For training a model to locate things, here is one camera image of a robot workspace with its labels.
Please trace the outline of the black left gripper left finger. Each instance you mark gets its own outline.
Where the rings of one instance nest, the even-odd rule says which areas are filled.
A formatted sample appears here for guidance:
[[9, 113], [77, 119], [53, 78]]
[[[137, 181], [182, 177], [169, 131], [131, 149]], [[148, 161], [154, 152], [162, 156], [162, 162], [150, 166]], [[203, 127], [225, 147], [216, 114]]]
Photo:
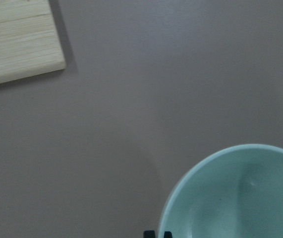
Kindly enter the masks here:
[[143, 238], [155, 238], [155, 231], [154, 230], [144, 231]]

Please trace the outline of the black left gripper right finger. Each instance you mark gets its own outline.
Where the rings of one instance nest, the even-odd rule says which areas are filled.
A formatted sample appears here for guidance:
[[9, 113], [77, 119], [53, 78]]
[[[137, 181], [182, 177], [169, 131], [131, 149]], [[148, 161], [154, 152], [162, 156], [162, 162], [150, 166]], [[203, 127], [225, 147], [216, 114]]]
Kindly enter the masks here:
[[165, 231], [164, 238], [172, 238], [172, 233], [170, 231]]

